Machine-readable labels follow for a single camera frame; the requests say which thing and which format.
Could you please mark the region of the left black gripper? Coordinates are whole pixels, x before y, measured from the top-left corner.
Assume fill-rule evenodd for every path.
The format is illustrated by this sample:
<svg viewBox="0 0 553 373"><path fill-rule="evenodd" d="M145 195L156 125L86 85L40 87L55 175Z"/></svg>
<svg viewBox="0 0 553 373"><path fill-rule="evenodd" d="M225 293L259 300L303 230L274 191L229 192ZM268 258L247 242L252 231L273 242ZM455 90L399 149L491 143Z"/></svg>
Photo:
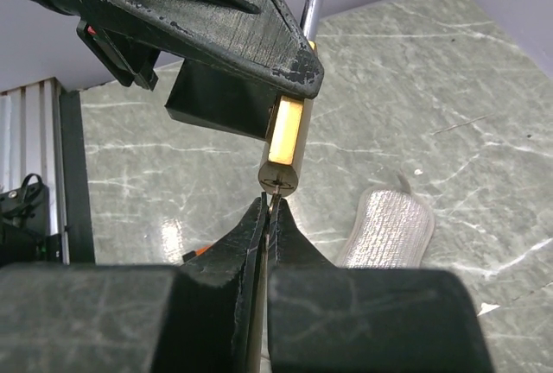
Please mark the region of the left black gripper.
<svg viewBox="0 0 553 373"><path fill-rule="evenodd" d="M191 59L165 104L175 121L263 140L277 90L312 99L321 88L324 69L284 0L76 1L78 37L120 85L153 91L159 50Z"/></svg>

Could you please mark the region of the small silver brass-lock key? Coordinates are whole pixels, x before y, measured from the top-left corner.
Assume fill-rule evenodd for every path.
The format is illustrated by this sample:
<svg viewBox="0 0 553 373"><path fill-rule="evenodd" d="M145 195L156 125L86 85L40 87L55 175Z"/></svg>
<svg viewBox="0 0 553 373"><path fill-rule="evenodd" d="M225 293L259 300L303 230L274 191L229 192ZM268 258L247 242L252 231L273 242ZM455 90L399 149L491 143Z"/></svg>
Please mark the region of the small silver brass-lock key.
<svg viewBox="0 0 553 373"><path fill-rule="evenodd" d="M277 213L278 205L280 203L281 199L281 193L279 186L276 186L270 199L269 207L268 207L268 226L266 230L266 236L265 236L265 243L266 243L266 250L267 252L270 252L270 245L271 245L271 239L272 239L272 232L273 232L273 221L274 216Z"/></svg>

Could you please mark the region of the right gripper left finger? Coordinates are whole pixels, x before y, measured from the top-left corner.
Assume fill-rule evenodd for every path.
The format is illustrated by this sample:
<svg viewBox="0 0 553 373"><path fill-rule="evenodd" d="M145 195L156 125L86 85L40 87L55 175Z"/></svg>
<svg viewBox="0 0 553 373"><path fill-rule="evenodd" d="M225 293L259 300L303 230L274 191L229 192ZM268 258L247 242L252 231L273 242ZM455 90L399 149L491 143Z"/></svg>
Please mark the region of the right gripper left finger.
<svg viewBox="0 0 553 373"><path fill-rule="evenodd" d="M12 264L4 372L256 372L267 200L176 265Z"/></svg>

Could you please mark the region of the orange black small padlock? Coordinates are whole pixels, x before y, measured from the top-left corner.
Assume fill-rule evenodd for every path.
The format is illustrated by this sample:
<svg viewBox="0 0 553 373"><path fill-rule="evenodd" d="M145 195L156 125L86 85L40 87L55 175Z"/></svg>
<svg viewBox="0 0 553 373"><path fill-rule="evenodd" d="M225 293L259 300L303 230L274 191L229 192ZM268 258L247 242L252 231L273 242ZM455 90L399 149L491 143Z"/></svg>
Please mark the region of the orange black small padlock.
<svg viewBox="0 0 553 373"><path fill-rule="evenodd" d="M205 253L207 250L209 250L211 248L210 245L208 246L205 246L205 247L202 247L198 250L191 250L187 253L185 253L181 259L182 259L182 263L186 263L186 262L189 262L190 260L194 259L195 257L197 256L200 256L202 255L203 253Z"/></svg>

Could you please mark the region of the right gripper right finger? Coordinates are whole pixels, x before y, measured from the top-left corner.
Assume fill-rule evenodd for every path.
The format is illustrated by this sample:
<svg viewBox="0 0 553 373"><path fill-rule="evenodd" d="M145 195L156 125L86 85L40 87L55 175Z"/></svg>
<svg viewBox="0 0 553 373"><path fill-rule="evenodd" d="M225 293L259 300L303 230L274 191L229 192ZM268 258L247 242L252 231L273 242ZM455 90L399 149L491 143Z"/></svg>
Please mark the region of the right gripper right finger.
<svg viewBox="0 0 553 373"><path fill-rule="evenodd" d="M275 372L491 372L461 280L440 269L341 269L274 216L267 322Z"/></svg>

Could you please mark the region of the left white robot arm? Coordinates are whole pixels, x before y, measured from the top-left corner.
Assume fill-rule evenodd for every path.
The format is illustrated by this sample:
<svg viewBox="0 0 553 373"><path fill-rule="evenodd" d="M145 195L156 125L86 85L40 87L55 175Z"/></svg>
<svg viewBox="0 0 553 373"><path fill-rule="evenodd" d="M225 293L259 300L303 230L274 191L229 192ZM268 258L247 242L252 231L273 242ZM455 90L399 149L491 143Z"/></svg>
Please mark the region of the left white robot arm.
<svg viewBox="0 0 553 373"><path fill-rule="evenodd" d="M124 86L153 90L160 53L183 63L176 121L264 139L280 95L311 99L324 70L284 0L29 0L79 17L77 33Z"/></svg>

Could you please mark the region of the brass padlock silver shackle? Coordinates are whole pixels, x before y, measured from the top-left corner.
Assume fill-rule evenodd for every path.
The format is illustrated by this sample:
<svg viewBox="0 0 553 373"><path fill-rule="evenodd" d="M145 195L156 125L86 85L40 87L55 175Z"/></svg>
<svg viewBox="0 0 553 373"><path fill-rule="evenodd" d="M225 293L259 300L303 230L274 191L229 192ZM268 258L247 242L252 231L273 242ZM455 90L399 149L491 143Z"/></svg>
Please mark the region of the brass padlock silver shackle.
<svg viewBox="0 0 553 373"><path fill-rule="evenodd" d="M324 0L305 0L301 27L312 50ZM313 101L280 96L272 106L257 179L270 195L286 197L299 185Z"/></svg>

